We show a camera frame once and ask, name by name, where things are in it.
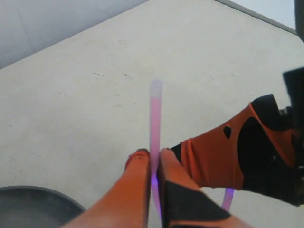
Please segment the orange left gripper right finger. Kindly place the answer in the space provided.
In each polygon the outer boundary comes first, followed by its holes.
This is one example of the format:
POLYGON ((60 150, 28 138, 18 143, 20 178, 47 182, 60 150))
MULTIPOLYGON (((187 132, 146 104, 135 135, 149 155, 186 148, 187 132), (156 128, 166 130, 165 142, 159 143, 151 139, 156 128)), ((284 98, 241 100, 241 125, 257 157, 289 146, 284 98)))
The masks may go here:
POLYGON ((205 195, 169 149, 160 152, 158 184, 164 228, 251 227, 205 195))

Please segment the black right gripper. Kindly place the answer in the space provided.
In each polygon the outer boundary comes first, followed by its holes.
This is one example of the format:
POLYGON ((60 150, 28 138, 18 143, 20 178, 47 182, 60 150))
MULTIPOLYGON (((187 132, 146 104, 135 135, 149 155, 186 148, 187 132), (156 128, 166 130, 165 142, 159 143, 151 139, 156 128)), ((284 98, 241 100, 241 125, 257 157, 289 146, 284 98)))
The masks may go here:
POLYGON ((172 148, 198 186, 296 190, 304 203, 304 68, 284 72, 283 79, 291 107, 279 109, 273 95, 259 97, 172 148))

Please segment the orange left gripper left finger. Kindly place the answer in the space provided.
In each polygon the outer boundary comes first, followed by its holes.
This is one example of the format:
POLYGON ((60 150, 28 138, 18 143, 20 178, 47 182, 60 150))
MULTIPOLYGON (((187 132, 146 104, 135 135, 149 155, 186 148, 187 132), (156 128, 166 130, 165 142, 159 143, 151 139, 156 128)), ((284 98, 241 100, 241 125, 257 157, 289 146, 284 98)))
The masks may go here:
POLYGON ((113 187, 65 228, 146 228, 150 203, 150 154, 132 153, 113 187))

